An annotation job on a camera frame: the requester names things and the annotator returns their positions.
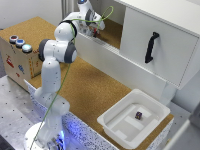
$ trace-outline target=white plastic bin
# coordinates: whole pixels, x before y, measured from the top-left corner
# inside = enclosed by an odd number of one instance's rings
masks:
[[[137,112],[142,113],[141,120],[135,118]],[[169,113],[169,108],[135,89],[97,120],[105,133],[118,144],[126,149],[135,149]]]

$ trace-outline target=cabinet handle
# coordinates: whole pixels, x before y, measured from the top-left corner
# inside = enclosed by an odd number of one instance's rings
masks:
[[[149,41],[149,45],[147,48],[147,53],[145,56],[145,63],[148,64],[150,61],[153,60],[153,57],[151,57],[151,53],[153,50],[153,46],[154,46],[154,40],[157,39],[160,35],[156,32],[153,32],[153,36],[151,37],[150,41]]]

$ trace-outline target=black ring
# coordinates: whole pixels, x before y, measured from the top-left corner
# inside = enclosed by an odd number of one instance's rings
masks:
[[[74,28],[74,31],[75,31],[75,37],[77,36],[77,29],[76,29],[76,26],[73,24],[73,22],[72,22],[71,20],[64,20],[64,21],[60,22],[60,24],[61,24],[61,23],[69,23],[69,24],[71,24],[72,27]]]

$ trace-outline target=green cable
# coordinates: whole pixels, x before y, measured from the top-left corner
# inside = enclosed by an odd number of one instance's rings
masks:
[[[104,19],[102,19],[102,18],[104,17],[105,13],[106,13],[110,8],[112,9],[111,13],[110,13],[108,16],[106,16]],[[98,23],[98,27],[97,27],[97,31],[98,31],[101,21],[104,21],[104,20],[106,20],[108,17],[110,17],[110,15],[113,13],[113,11],[114,11],[114,7],[113,7],[113,6],[108,7],[108,8],[106,9],[106,11],[104,11],[104,13],[103,13],[103,15],[101,16],[101,19],[100,19],[99,21],[88,21],[88,20],[81,20],[81,19],[73,19],[72,21],[74,21],[74,20],[79,20],[79,21],[86,21],[86,22],[99,22],[99,23]],[[74,32],[74,28],[72,27],[72,25],[71,25],[71,29],[72,29],[72,31],[73,31],[74,44],[75,44],[75,32]],[[38,129],[38,131],[37,131],[37,134],[35,135],[35,137],[34,137],[34,139],[33,139],[33,142],[32,142],[32,144],[31,144],[30,150],[31,150],[32,147],[33,147],[33,143],[34,143],[36,137],[38,136],[38,133],[40,132],[40,129],[41,129],[41,127],[42,127],[42,124],[44,123],[44,121],[45,121],[45,119],[46,119],[46,117],[47,117],[47,115],[48,115],[50,109],[52,108],[52,106],[53,106],[53,104],[54,104],[54,102],[55,102],[55,100],[56,100],[56,97],[58,96],[58,94],[60,93],[60,90],[62,89],[62,86],[63,86],[63,84],[64,84],[64,82],[65,82],[65,79],[66,79],[66,77],[67,77],[67,74],[68,74],[68,72],[69,72],[69,68],[70,68],[70,64],[69,64],[68,70],[67,70],[67,72],[66,72],[66,74],[65,74],[65,77],[64,77],[64,79],[63,79],[63,82],[62,82],[62,84],[61,84],[61,86],[60,86],[60,89],[58,90],[56,96],[54,97],[53,101],[51,102],[51,105],[49,106],[49,108],[48,108],[48,110],[47,110],[47,112],[46,112],[46,114],[45,114],[45,116],[44,116],[44,118],[43,118],[43,120],[42,120],[42,122],[41,122],[41,124],[40,124],[40,127],[39,127],[39,129]]]
[[[66,74],[65,74],[65,77],[64,77],[64,79],[63,79],[63,82],[62,82],[62,84],[61,84],[61,86],[60,86],[60,89],[58,90],[56,96],[54,97],[53,101],[51,102],[51,105],[49,106],[49,108],[48,108],[48,110],[47,110],[47,112],[46,112],[46,114],[45,114],[45,116],[44,116],[44,118],[43,118],[43,120],[42,120],[42,122],[41,122],[41,124],[40,124],[40,127],[39,127],[39,129],[38,129],[38,131],[37,131],[37,134],[36,134],[36,136],[34,137],[34,140],[33,140],[32,144],[31,144],[30,150],[31,150],[32,147],[33,147],[33,143],[34,143],[36,137],[38,136],[38,133],[39,133],[41,127],[42,127],[42,124],[43,124],[44,120],[46,119],[46,117],[47,117],[47,115],[48,115],[48,113],[49,113],[51,107],[53,106],[53,103],[55,102],[56,97],[58,96],[58,94],[60,93],[60,90],[62,89],[62,86],[63,86],[63,84],[64,84],[64,82],[65,82],[65,79],[66,79],[66,77],[67,77],[67,74],[68,74],[68,72],[69,72],[69,68],[70,68],[70,64],[69,64],[69,67],[68,67],[67,72],[66,72]]]

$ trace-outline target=white robotic arm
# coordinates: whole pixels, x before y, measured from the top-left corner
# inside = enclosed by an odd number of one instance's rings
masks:
[[[89,30],[88,26],[97,27],[99,24],[100,29],[105,28],[103,21],[101,22],[87,22],[99,21],[101,16],[94,12],[89,0],[78,0],[80,12],[70,13],[56,28],[56,40],[44,39],[39,45],[39,57],[43,62],[42,65],[42,87],[38,88],[35,92],[35,99],[49,108],[51,102],[55,97],[55,93],[61,86],[61,71],[59,62],[73,63],[77,57],[76,48],[71,42],[80,29]],[[49,114],[45,119],[35,144],[41,150],[49,150],[49,143],[55,142],[58,135],[62,131],[62,116],[69,111],[69,103],[58,96],[55,104],[50,109]]]

